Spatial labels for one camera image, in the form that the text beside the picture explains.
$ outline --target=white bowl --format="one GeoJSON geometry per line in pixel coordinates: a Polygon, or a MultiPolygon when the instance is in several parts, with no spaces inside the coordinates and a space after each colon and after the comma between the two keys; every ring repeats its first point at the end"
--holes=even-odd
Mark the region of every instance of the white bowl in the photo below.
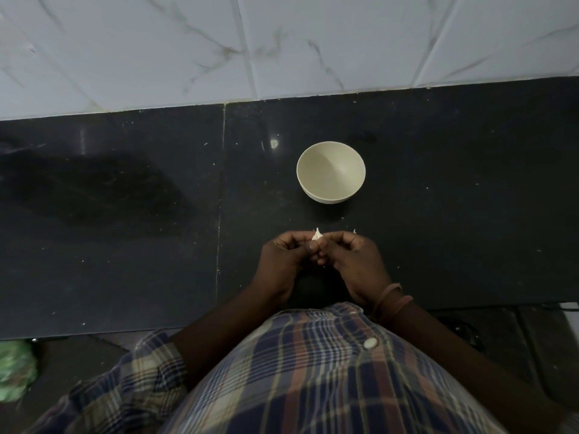
{"type": "Polygon", "coordinates": [[[338,142],[316,143],[300,156],[296,167],[304,192],[322,204],[337,204],[356,193],[366,178],[360,154],[338,142]]]}

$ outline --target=person's right hand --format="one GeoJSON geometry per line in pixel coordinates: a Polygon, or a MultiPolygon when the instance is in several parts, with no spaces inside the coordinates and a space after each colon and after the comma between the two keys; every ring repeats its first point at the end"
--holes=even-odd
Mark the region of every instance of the person's right hand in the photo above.
{"type": "Polygon", "coordinates": [[[340,272],[352,299],[360,306],[373,308],[392,283],[380,251],[370,239],[349,231],[335,231],[324,233],[316,245],[318,264],[332,264],[340,272]]]}

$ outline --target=white wall tile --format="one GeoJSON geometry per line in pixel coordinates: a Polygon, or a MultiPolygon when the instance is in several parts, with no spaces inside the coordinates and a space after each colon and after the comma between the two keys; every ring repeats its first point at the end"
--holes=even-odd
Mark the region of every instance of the white wall tile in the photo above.
{"type": "Polygon", "coordinates": [[[410,86],[452,0],[239,0],[258,97],[410,86]]]}
{"type": "Polygon", "coordinates": [[[579,0],[459,0],[420,84],[570,74],[579,0]]]}
{"type": "Polygon", "coordinates": [[[230,0],[0,0],[106,110],[252,96],[230,0]]]}
{"type": "Polygon", "coordinates": [[[58,67],[0,15],[0,119],[78,113],[90,105],[58,67]]]}

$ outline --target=shirt button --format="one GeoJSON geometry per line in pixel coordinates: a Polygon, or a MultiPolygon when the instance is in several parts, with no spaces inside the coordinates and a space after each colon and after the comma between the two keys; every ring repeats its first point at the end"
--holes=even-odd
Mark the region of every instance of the shirt button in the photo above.
{"type": "Polygon", "coordinates": [[[378,340],[375,338],[368,338],[365,342],[364,342],[364,348],[365,349],[373,349],[378,345],[378,340]]]}

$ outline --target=person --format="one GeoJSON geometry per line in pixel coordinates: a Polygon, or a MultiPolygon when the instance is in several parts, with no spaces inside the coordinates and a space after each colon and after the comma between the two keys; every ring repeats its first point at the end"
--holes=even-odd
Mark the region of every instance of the person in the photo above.
{"type": "Polygon", "coordinates": [[[266,243],[235,298],[170,338],[146,337],[29,431],[578,432],[576,414],[405,296],[371,240],[313,234],[266,243]],[[333,265],[355,304],[275,313],[307,259],[333,265]]]}

